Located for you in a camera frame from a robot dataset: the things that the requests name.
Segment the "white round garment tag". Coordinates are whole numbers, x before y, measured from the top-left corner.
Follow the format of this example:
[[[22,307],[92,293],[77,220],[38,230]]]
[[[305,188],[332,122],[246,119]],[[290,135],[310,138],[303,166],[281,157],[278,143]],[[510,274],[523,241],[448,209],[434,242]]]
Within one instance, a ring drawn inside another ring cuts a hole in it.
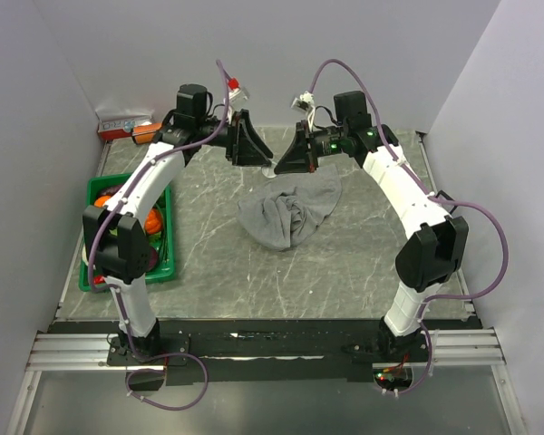
[[[277,176],[274,166],[263,167],[261,169],[262,175],[267,179],[273,179]]]

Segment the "grey garment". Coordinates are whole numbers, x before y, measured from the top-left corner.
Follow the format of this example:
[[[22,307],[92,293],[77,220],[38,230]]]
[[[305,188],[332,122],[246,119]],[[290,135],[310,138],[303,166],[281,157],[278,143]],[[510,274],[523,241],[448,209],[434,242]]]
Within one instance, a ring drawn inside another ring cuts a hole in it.
[[[285,251],[312,236],[342,195],[336,165],[313,173],[285,174],[238,202],[238,222],[261,246]]]

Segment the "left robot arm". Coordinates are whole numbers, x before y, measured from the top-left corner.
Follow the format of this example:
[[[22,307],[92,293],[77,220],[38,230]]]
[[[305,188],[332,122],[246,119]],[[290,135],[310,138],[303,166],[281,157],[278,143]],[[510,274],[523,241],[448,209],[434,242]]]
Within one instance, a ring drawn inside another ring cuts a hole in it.
[[[160,195],[204,145],[223,148],[237,167],[272,164],[272,151],[243,107],[247,91],[234,78],[227,78],[225,86],[221,117],[209,114],[212,98],[205,86],[180,86],[175,108],[153,133],[136,170],[102,206],[90,205],[83,212],[88,278],[102,275],[120,314],[120,345],[142,364],[155,362],[161,352],[160,323],[146,288],[151,245],[144,230]]]

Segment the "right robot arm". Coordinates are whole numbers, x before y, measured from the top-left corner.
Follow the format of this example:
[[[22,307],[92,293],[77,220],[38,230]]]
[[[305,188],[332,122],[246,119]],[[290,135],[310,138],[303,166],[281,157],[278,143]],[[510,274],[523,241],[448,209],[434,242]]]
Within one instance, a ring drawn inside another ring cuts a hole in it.
[[[313,173],[319,159],[345,154],[379,186],[403,225],[407,240],[395,258],[400,283],[380,322],[377,341],[384,359],[398,361],[416,340],[426,298],[436,295],[461,267],[468,224],[434,203],[432,192],[414,173],[393,131],[373,122],[362,92],[337,94],[336,120],[320,129],[314,125],[316,106],[311,93],[304,93],[293,104],[306,118],[296,124],[276,174]]]

